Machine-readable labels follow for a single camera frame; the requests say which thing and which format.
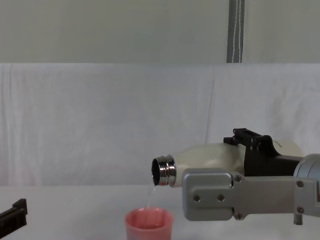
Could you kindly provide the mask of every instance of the bottle neck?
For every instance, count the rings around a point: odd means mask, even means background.
[[[160,156],[152,161],[152,179],[155,186],[173,186],[177,179],[177,168],[171,155]]]

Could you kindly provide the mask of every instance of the cable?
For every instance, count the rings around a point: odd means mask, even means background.
[[[238,22],[238,0],[235,0],[235,21],[234,21],[234,29],[233,29],[233,46],[232,46],[232,60],[231,62],[235,62],[235,51],[236,51],[236,29]]]
[[[239,0],[239,39],[238,39],[238,45],[239,45],[239,63],[242,62],[242,51],[241,51],[241,1]]]

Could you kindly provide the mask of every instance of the wall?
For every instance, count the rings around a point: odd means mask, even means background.
[[[0,62],[224,63],[226,0],[1,0]]]
[[[320,1],[246,0],[244,63],[319,63]]]

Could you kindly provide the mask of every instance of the pink cup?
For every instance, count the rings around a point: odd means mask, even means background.
[[[158,207],[140,208],[125,217],[127,240],[171,240],[174,216]]]

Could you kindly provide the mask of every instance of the black clamp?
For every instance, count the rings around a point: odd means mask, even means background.
[[[27,201],[22,198],[7,211],[0,213],[0,239],[27,225]]]
[[[223,142],[230,145],[244,145],[244,175],[253,176],[293,176],[302,159],[297,156],[281,155],[274,147],[269,135],[260,135],[246,128],[235,128],[233,137],[225,137]]]

